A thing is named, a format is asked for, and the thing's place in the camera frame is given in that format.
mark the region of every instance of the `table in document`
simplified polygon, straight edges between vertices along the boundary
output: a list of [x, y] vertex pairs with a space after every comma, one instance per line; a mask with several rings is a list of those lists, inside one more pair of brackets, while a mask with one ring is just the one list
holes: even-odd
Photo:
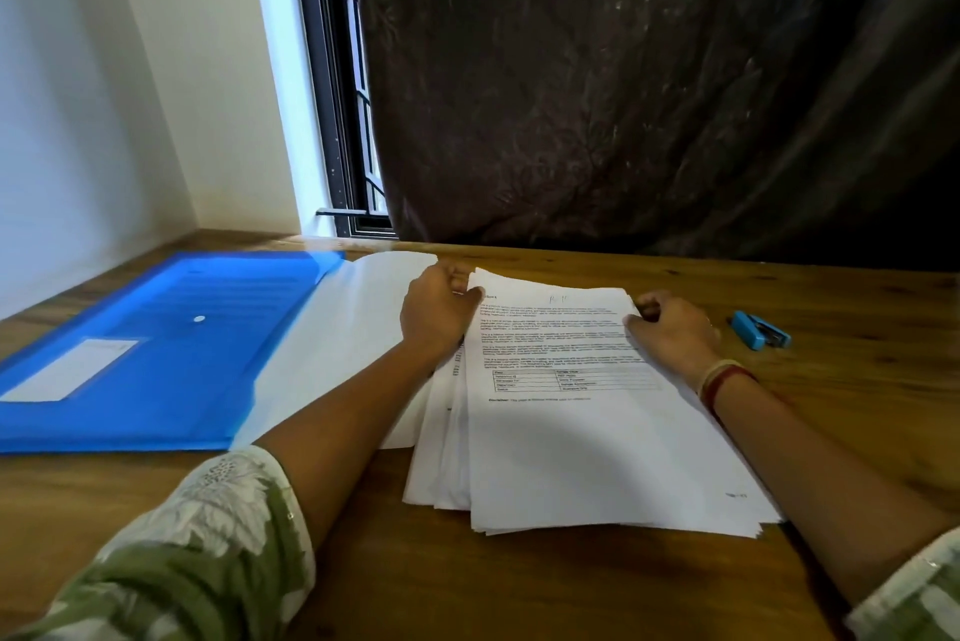
[[646, 365], [601, 368], [531, 368], [494, 370], [498, 393], [538, 393], [570, 390], [657, 390], [660, 384]]

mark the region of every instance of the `blue stapler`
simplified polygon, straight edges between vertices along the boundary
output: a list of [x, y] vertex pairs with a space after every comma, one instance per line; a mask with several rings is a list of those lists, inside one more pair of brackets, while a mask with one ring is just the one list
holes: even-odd
[[756, 315], [738, 309], [728, 321], [733, 331], [751, 350], [759, 350], [764, 345], [773, 348], [790, 347], [790, 335]]

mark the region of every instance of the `sleeve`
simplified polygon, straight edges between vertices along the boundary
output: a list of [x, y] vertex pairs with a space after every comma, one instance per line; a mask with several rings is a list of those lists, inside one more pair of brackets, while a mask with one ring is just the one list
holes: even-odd
[[960, 527], [910, 559], [846, 618], [859, 641], [960, 639]]
[[198, 466], [124, 527], [15, 639], [272, 639], [316, 566], [281, 465], [258, 447]]

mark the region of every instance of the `wooden table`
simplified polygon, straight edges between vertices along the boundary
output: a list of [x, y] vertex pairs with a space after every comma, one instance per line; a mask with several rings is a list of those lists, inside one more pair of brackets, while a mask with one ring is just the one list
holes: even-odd
[[[435, 252], [566, 286], [668, 287], [714, 324], [735, 309], [794, 336], [728, 354], [811, 423], [942, 506], [960, 509], [960, 313], [953, 275], [470, 246], [201, 232], [0, 323], [0, 357], [27, 345], [176, 249]], [[318, 558], [294, 638], [816, 639], [843, 633], [842, 602], [780, 527], [758, 540], [620, 526], [499, 537], [469, 518], [401, 502], [410, 451], [380, 452]], [[0, 632], [133, 517], [199, 453], [0, 458]]]

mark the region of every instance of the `blue plastic folder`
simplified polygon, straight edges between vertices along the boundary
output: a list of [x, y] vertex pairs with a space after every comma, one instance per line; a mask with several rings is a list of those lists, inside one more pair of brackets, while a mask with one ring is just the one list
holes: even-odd
[[[229, 447], [263, 365], [317, 283], [342, 262], [339, 253], [305, 252], [163, 262], [0, 362], [0, 453]], [[22, 392], [25, 380], [36, 383], [51, 363], [78, 358], [75, 349], [91, 344], [123, 352], [62, 400], [5, 402], [8, 391]]]

